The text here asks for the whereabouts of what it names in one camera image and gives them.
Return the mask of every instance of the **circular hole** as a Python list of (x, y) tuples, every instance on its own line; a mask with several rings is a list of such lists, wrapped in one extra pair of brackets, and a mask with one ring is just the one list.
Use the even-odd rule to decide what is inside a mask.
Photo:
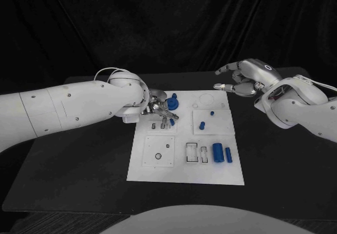
[(155, 157), (156, 159), (161, 159), (161, 154), (156, 153), (153, 157)]

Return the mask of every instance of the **blue cylinder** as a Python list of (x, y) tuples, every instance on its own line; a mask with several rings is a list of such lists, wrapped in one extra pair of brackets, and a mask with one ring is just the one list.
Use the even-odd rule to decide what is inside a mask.
[(224, 162), (223, 145), (220, 143), (212, 144), (212, 157), (214, 157), (214, 162)]
[(204, 129), (204, 122), (200, 123), (198, 129), (200, 129), (200, 130)]
[(230, 148), (225, 147), (224, 150), (225, 150), (225, 161), (227, 161), (228, 163), (231, 163), (233, 161), (231, 161)]
[(166, 99), (168, 110), (172, 111), (178, 107), (176, 94), (172, 93), (171, 97)]

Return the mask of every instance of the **table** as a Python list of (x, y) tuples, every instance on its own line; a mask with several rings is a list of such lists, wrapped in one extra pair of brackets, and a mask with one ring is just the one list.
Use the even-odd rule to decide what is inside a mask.
[[(279, 68), (282, 77), (302, 68)], [(161, 90), (207, 90), (230, 73), (139, 75)], [(66, 83), (90, 80), (70, 77)], [(227, 94), (244, 186), (126, 181), (135, 124), (112, 117), (34, 141), (2, 203), (5, 211), (135, 215), (184, 204), (238, 208), (276, 218), (337, 220), (337, 144), (302, 126), (280, 129), (254, 98)]]

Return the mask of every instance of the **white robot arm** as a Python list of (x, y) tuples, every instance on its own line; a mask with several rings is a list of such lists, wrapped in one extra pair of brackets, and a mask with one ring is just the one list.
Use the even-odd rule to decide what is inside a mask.
[(112, 73), (109, 83), (93, 80), (0, 96), (0, 152), (17, 143), (83, 127), (112, 116), (138, 122), (139, 114), (168, 112), (166, 95), (148, 89), (126, 70)]
[(326, 98), (313, 83), (333, 91), (337, 88), (300, 75), (282, 79), (276, 70), (251, 58), (224, 65), (215, 75), (228, 70), (237, 84), (214, 84), (214, 89), (243, 97), (261, 91), (253, 105), (280, 128), (300, 124), (318, 137), (337, 142), (337, 97)]

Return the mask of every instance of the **white platform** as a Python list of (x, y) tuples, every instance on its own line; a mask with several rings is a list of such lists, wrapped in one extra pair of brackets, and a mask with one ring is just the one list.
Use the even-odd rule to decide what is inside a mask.
[[(172, 93), (176, 93), (178, 108), (172, 112), (178, 115), (179, 119), (175, 121), (174, 128), (159, 129), (159, 125), (156, 126), (158, 122), (155, 122), (155, 130), (152, 130), (151, 123), (161, 120), (158, 115), (139, 117), (139, 122), (135, 127), (126, 180), (244, 185), (225, 92), (211, 90), (165, 91), (165, 93), (168, 97)], [(204, 132), (194, 135), (194, 125), (197, 125), (198, 129), (198, 121), (201, 119), (205, 119)], [(148, 144), (145, 144), (148, 136), (174, 137), (172, 164), (168, 164), (169, 162), (162, 162), (162, 164), (156, 164), (158, 166), (153, 166), (153, 164), (152, 166), (143, 166), (143, 161), (146, 162), (151, 160), (152, 163), (156, 163), (153, 151), (165, 152), (165, 150), (168, 150), (168, 148), (165, 148), (165, 143), (162, 143), (161, 146), (155, 148), (148, 147), (152, 148), (149, 151), (151, 153), (148, 153), (148, 148), (145, 148), (145, 146), (148, 146)], [(195, 152), (198, 163), (185, 162), (185, 143), (197, 143)], [(212, 161), (212, 143), (221, 143), (223, 148), (230, 148), (231, 163), (227, 163), (225, 156), (224, 162), (215, 163)], [(207, 147), (207, 163), (200, 162), (201, 147)]]

